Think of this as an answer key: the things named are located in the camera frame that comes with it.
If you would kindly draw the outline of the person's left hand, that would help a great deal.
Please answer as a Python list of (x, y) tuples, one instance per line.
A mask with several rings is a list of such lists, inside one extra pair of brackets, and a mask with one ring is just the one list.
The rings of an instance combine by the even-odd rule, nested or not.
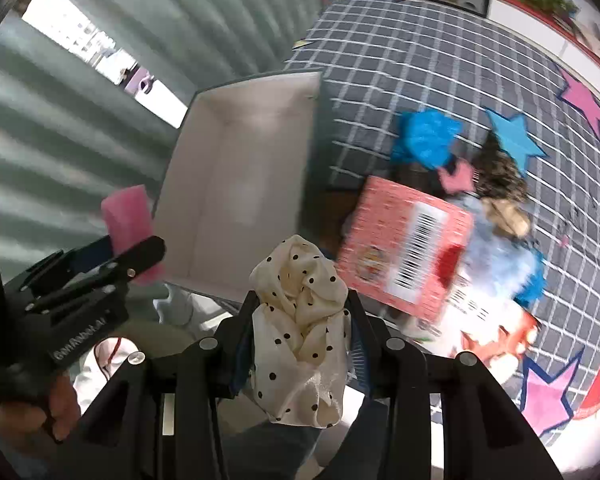
[(81, 417), (76, 390), (68, 375), (58, 376), (44, 401), (38, 404), (9, 402), (0, 405), (0, 435), (15, 446), (27, 440), (50, 422), (50, 434), (64, 440)]

